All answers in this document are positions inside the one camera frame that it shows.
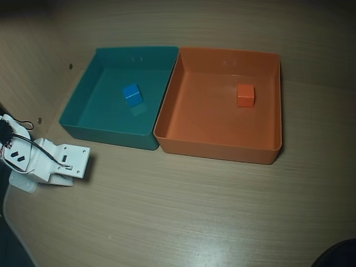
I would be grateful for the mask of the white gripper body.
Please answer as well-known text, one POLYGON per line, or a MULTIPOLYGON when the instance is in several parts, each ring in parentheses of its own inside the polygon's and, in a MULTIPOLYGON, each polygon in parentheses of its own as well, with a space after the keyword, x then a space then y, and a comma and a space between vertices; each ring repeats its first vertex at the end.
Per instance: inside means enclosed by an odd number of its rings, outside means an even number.
POLYGON ((31 140, 23 135, 10 135, 1 146, 1 160, 17 175, 16 180, 49 184, 57 170, 57 145, 44 138, 31 140))

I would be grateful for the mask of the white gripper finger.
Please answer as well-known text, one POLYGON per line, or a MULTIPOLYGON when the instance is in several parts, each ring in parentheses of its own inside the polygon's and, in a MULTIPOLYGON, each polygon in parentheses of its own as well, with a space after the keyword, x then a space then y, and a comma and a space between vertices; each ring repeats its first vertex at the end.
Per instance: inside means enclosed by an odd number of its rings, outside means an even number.
POLYGON ((74 181, 72 177, 62 176, 62 175, 51 175, 48 183, 51 185, 69 186, 69 187, 74 185, 74 181))

